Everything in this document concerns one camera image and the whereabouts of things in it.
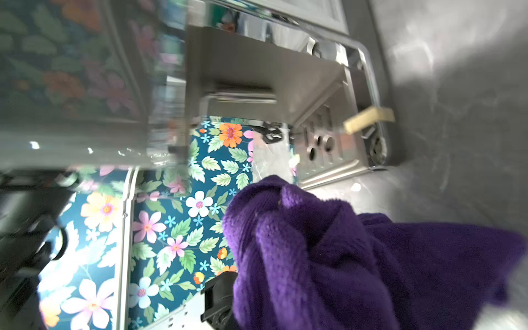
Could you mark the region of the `purple microfiber cloth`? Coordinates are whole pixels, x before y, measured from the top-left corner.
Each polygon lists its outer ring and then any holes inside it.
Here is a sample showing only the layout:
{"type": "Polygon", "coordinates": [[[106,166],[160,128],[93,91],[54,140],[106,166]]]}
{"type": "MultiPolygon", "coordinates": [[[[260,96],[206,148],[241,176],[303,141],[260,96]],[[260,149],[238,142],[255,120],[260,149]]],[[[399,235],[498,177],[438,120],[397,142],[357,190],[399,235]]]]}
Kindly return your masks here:
{"type": "Polygon", "coordinates": [[[507,301],[525,254],[514,232],[394,223],[270,176],[223,218],[242,329],[471,329],[507,301]]]}

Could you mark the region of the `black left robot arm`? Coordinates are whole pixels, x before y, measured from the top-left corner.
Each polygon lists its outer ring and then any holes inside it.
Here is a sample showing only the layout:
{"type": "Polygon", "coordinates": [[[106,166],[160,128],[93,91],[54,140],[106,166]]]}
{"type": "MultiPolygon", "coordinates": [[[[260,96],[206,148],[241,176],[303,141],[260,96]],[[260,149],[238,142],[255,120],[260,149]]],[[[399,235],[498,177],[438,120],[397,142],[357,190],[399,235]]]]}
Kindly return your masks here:
{"type": "Polygon", "coordinates": [[[71,171],[1,173],[2,329],[45,329],[38,276],[67,250],[59,216],[77,186],[78,174],[71,171]]]}

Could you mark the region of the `silver espresso coffee machine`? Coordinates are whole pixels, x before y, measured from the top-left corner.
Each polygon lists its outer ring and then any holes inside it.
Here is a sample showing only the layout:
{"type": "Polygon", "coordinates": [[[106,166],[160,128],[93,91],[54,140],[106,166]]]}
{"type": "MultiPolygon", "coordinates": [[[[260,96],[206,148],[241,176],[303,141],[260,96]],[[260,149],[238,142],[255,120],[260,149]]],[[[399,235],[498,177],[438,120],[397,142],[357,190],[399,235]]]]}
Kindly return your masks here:
{"type": "Polygon", "coordinates": [[[283,129],[311,188],[397,162],[369,1],[2,1],[1,170],[179,169],[199,121],[283,129]]]}

